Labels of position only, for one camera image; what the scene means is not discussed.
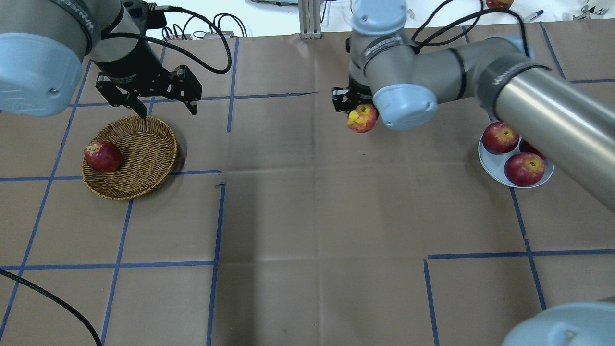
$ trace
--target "gray joint band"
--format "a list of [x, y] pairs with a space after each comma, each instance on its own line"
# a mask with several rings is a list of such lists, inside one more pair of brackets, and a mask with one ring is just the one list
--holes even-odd
[[519, 53], [507, 54], [489, 64], [478, 78], [476, 87], [476, 98], [481, 106], [490, 114], [496, 115], [496, 101], [502, 89], [518, 74], [531, 68], [550, 70]]
[[60, 6], [63, 10], [65, 10], [68, 14], [70, 14], [73, 18], [75, 18], [83, 32], [85, 33], [85, 37], [87, 39], [87, 48], [85, 50], [85, 54], [88, 55], [100, 42], [100, 29], [98, 28], [98, 23], [96, 19], [87, 8], [87, 6], [83, 3], [82, 0], [49, 0], [52, 3]]
[[400, 32], [384, 35], [372, 41], [369, 45], [367, 45], [359, 57], [359, 68], [363, 70], [363, 75], [365, 75], [365, 68], [367, 67], [367, 64], [369, 64], [369, 62], [378, 54], [393, 47], [408, 46], [409, 44], [410, 43], [407, 38]]

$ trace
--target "cardboard surface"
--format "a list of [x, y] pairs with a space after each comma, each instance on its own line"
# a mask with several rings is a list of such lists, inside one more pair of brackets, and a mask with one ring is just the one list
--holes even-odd
[[[554, 73], [615, 105], [613, 28], [532, 23], [528, 35]], [[451, 46], [517, 30], [478, 26]], [[491, 179], [475, 100], [412, 131], [346, 128], [330, 91], [348, 84], [347, 37], [232, 39], [223, 76], [156, 48], [165, 67], [193, 68], [205, 98], [196, 116], [146, 100], [180, 158], [134, 201], [81, 181], [83, 147], [131, 114], [98, 104], [93, 65], [62, 114], [1, 113], [0, 267], [75, 304], [106, 345], [497, 345], [543, 308], [615, 296], [615, 214], [557, 168], [530, 190]], [[226, 62], [219, 41], [180, 44]], [[88, 342], [12, 288], [0, 281], [2, 346]]]

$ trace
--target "light blue joint cap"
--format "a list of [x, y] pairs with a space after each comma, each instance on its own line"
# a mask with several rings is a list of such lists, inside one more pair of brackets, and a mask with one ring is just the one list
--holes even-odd
[[423, 125], [438, 112], [436, 95], [415, 84], [394, 84], [378, 90], [374, 95], [374, 105], [384, 124], [397, 131]]
[[406, 24], [405, 0], [357, 0], [352, 29], [368, 36], [391, 34]]
[[63, 44], [26, 33], [0, 34], [0, 110], [50, 116], [71, 103], [81, 61]]
[[615, 304], [579, 302], [543, 311], [517, 325], [502, 346], [612, 346]]
[[[490, 38], [505, 39], [506, 41], [509, 41], [513, 46], [515, 46], [515, 48], [517, 48], [521, 54], [525, 55], [525, 50], [523, 50], [523, 39], [521, 38], [521, 36], [505, 35], [505, 36], [492, 36]], [[534, 53], [534, 49], [528, 46], [528, 50], [530, 51], [530, 58], [536, 59], [536, 54]]]

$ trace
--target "basket rim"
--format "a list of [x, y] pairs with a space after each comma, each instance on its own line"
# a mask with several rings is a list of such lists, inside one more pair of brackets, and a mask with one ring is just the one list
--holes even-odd
[[[164, 172], [162, 172], [161, 176], [157, 179], [157, 181], [152, 184], [150, 187], [143, 189], [142, 191], [139, 191], [133, 195], [130, 196], [125, 196], [125, 197], [113, 197], [113, 196], [108, 196], [105, 195], [104, 193], [99, 192], [98, 190], [94, 189], [91, 185], [90, 182], [88, 180], [85, 179], [85, 167], [87, 165], [86, 161], [85, 161], [85, 157], [82, 159], [81, 161], [81, 179], [84, 181], [85, 185], [87, 186], [87, 188], [93, 192], [95, 195], [105, 198], [105, 199], [110, 199], [113, 201], [125, 201], [127, 199], [134, 199], [137, 197], [141, 197], [147, 193], [152, 192], [156, 187], [158, 187], [160, 184], [162, 184], [162, 182], [169, 176], [169, 174], [171, 173], [171, 170], [173, 169], [173, 166], [175, 165], [175, 161], [177, 160], [177, 151], [178, 151], [178, 144], [177, 144], [177, 137], [175, 136], [175, 132], [173, 131], [173, 129], [162, 119], [157, 118], [155, 116], [151, 116], [148, 115], [145, 119], [153, 119], [155, 121], [160, 122], [167, 130], [169, 133], [169, 137], [172, 139], [172, 159], [171, 162], [169, 162], [169, 165], [164, 169]], [[94, 140], [97, 140], [97, 138], [99, 136], [101, 136], [102, 133], [105, 133], [107, 131], [109, 131], [110, 129], [113, 128], [113, 126], [119, 122], [123, 122], [126, 119], [128, 120], [134, 120], [134, 119], [144, 119], [141, 118], [138, 115], [129, 115], [129, 116], [125, 116], [123, 118], [119, 118], [109, 124], [107, 124], [105, 127], [103, 127], [100, 131], [98, 131], [98, 133], [96, 133], [96, 135], [94, 136], [94, 138], [90, 141], [93, 142]]]

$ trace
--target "metal post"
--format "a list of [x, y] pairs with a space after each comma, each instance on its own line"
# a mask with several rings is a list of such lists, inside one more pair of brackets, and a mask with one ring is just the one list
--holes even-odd
[[320, 31], [320, 0], [299, 0], [299, 36], [306, 39], [322, 38]]

